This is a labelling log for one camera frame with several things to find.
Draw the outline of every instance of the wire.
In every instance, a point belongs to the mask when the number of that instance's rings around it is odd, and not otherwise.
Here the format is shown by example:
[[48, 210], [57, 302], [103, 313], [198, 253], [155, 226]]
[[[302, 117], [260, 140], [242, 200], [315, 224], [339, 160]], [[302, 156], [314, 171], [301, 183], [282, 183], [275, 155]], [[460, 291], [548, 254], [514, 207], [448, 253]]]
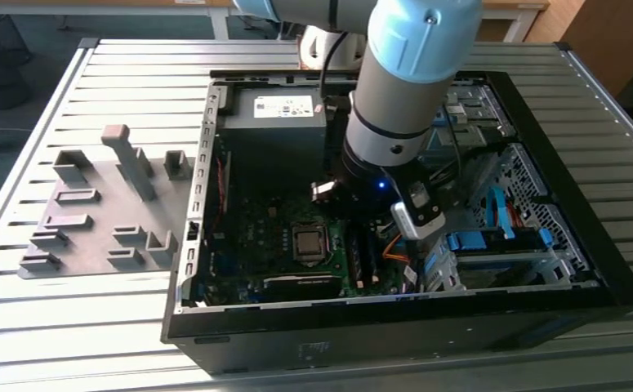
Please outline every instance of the wire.
[[406, 257], [406, 256], [402, 256], [402, 255], [394, 255], [391, 254], [391, 249], [394, 249], [394, 245], [395, 243], [399, 241], [401, 239], [401, 234], [398, 234], [395, 237], [394, 237], [394, 240], [389, 243], [389, 245], [386, 246], [386, 248], [383, 249], [383, 252], [382, 252], [382, 257], [385, 259], [393, 259], [393, 260], [398, 260], [398, 261], [403, 261], [406, 263], [410, 263], [411, 260]]
[[346, 40], [347, 33], [341, 33], [341, 36], [334, 42], [334, 45], [330, 47], [329, 54], [326, 55], [326, 60], [323, 60], [323, 66], [321, 68], [321, 77], [318, 79], [318, 92], [321, 93], [321, 99], [326, 99], [326, 73], [329, 71], [330, 61], [334, 58], [335, 51], [341, 46], [342, 42]]
[[0, 128], [0, 131], [32, 132], [32, 129], [25, 129], [25, 128]]
[[442, 103], [442, 113], [445, 114], [446, 129], [449, 130], [449, 136], [452, 137], [452, 142], [454, 145], [454, 153], [457, 154], [457, 168], [458, 168], [458, 178], [462, 176], [464, 172], [464, 162], [461, 160], [461, 151], [458, 150], [458, 140], [457, 134], [454, 133], [454, 125], [452, 124], [452, 118], [449, 117], [449, 111], [446, 110], [446, 105]]

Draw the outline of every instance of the wooden desk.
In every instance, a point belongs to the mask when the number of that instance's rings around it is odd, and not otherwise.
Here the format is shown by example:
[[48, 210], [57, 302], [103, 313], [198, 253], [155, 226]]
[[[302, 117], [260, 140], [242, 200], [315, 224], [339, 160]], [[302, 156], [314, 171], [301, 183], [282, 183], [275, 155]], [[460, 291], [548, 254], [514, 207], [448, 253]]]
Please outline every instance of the wooden desk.
[[633, 78], [633, 1], [552, 0], [528, 42], [568, 42], [616, 96]]
[[[482, 4], [480, 39], [522, 42], [549, 0], [484, 0]], [[215, 39], [228, 39], [226, 18], [239, 13], [231, 0], [0, 0], [0, 14], [208, 16]]]

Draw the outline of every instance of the black cable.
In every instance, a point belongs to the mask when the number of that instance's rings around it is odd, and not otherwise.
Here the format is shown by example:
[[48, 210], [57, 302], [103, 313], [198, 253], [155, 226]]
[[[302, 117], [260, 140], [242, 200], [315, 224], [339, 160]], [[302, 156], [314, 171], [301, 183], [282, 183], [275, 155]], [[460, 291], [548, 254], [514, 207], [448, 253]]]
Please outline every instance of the black cable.
[[334, 45], [330, 47], [329, 54], [326, 55], [326, 60], [323, 60], [323, 67], [321, 68], [321, 78], [318, 79], [318, 92], [321, 94], [321, 99], [326, 99], [326, 73], [329, 71], [330, 61], [334, 58], [335, 51], [341, 46], [342, 42], [346, 40], [347, 33], [341, 33], [341, 36], [334, 42]]
[[449, 130], [449, 136], [452, 137], [452, 142], [454, 145], [454, 153], [457, 154], [457, 169], [458, 169], [458, 178], [461, 178], [464, 173], [464, 162], [461, 161], [461, 152], [458, 150], [458, 140], [457, 134], [454, 133], [454, 125], [452, 124], [452, 118], [449, 117], [449, 111], [446, 111], [446, 105], [442, 103], [442, 113], [446, 120], [446, 129]]

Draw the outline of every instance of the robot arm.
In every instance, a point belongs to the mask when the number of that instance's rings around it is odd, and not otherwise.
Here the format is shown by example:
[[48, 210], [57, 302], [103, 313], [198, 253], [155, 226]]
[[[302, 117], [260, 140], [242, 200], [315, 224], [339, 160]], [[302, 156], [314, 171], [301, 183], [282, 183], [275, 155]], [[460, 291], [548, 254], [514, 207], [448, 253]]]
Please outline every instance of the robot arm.
[[[366, 31], [367, 49], [342, 154], [347, 178], [341, 181], [355, 188], [355, 193], [371, 194], [386, 179], [405, 204], [407, 225], [429, 225], [441, 217], [441, 209], [417, 155], [473, 46], [482, 1], [234, 2], [244, 13], [267, 19], [354, 33]], [[406, 222], [399, 221], [399, 225], [406, 226]]]

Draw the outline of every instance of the motherboard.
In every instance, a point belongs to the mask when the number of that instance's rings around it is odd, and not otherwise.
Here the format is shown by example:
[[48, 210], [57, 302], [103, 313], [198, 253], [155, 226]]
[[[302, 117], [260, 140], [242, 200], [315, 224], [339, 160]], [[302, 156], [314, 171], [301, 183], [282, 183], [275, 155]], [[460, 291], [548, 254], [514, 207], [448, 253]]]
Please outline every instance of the motherboard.
[[394, 238], [383, 220], [327, 218], [299, 194], [236, 195], [208, 241], [210, 305], [377, 296], [403, 290], [406, 263], [385, 259]]

